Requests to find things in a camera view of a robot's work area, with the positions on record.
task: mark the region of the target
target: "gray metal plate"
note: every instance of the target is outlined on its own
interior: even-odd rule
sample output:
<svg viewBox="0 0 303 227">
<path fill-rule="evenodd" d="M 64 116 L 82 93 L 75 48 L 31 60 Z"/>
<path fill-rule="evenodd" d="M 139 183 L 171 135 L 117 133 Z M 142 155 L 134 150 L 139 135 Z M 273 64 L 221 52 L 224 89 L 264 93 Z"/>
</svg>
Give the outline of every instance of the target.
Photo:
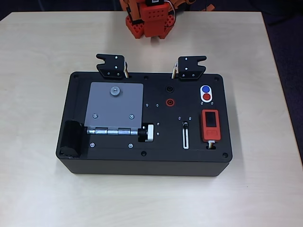
<svg viewBox="0 0 303 227">
<path fill-rule="evenodd" d="M 119 87 L 118 96 L 110 93 Z M 142 122 L 143 84 L 93 82 L 86 110 L 86 127 L 139 129 Z"/>
</svg>

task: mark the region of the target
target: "red button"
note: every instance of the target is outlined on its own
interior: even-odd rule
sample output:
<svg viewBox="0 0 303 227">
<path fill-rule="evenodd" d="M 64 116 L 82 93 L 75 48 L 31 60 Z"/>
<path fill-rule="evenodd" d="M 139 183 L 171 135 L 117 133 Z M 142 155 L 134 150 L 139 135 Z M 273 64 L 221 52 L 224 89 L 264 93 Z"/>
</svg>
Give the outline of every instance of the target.
<svg viewBox="0 0 303 227">
<path fill-rule="evenodd" d="M 210 94 L 204 94 L 203 99 L 206 100 L 206 101 L 209 100 L 210 99 Z"/>
</svg>

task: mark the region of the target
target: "metal hinge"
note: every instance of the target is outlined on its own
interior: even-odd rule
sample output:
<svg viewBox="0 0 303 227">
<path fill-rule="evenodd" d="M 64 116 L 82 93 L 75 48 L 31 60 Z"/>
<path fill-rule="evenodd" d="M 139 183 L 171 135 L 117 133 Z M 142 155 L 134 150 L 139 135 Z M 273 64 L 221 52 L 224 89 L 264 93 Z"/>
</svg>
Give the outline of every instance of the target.
<svg viewBox="0 0 303 227">
<path fill-rule="evenodd" d="M 91 135 L 128 135 L 137 136 L 137 129 L 124 129 L 124 128 L 88 128 L 87 134 Z"/>
</svg>

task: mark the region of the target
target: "screw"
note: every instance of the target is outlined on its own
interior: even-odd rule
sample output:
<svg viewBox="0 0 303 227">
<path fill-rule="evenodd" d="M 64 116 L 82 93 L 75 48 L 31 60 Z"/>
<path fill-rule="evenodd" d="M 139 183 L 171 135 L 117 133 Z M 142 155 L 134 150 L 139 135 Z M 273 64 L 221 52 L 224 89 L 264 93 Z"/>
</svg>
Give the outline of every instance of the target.
<svg viewBox="0 0 303 227">
<path fill-rule="evenodd" d="M 110 89 L 110 93 L 113 95 L 113 96 L 118 96 L 120 94 L 120 88 L 117 87 L 117 86 L 114 86 Z"/>
</svg>

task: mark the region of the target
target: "orange component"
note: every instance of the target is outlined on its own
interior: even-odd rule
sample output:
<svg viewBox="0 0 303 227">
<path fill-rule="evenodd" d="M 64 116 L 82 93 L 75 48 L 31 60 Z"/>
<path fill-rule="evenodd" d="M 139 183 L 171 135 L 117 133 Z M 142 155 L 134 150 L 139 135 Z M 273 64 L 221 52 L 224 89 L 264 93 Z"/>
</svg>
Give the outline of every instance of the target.
<svg viewBox="0 0 303 227">
<path fill-rule="evenodd" d="M 130 15 L 132 16 L 132 20 L 136 21 L 140 19 L 140 13 L 138 9 L 137 2 L 135 0 L 130 0 L 128 2 L 129 8 L 131 10 Z"/>
<path fill-rule="evenodd" d="M 124 0 L 120 0 L 120 5 L 123 11 L 126 11 L 127 3 Z"/>
<path fill-rule="evenodd" d="M 171 29 L 174 27 L 175 18 L 172 15 L 169 15 L 164 24 L 164 34 L 160 35 L 160 39 L 165 39 L 165 37 L 169 34 Z"/>
<path fill-rule="evenodd" d="M 129 16 L 126 17 L 125 21 L 126 21 L 126 26 L 131 31 L 131 33 L 134 35 L 134 37 L 136 39 L 140 39 L 144 33 L 144 24 L 141 23 L 141 24 L 133 25 Z"/>
<path fill-rule="evenodd" d="M 175 9 L 178 9 L 179 5 L 183 4 L 185 1 L 184 0 L 171 0 L 170 2 L 174 5 Z"/>
<path fill-rule="evenodd" d="M 221 139 L 218 110 L 202 110 L 201 112 L 202 139 L 219 141 Z"/>
<path fill-rule="evenodd" d="M 164 20 L 155 20 L 144 23 L 145 37 L 153 37 L 164 34 Z"/>
<path fill-rule="evenodd" d="M 206 7 L 206 11 L 214 11 L 214 5 L 210 4 L 208 7 Z"/>
<path fill-rule="evenodd" d="M 165 21 L 169 14 L 169 4 L 165 2 L 162 5 L 147 6 L 145 3 L 140 4 L 141 19 L 144 22 L 163 20 Z"/>
</svg>

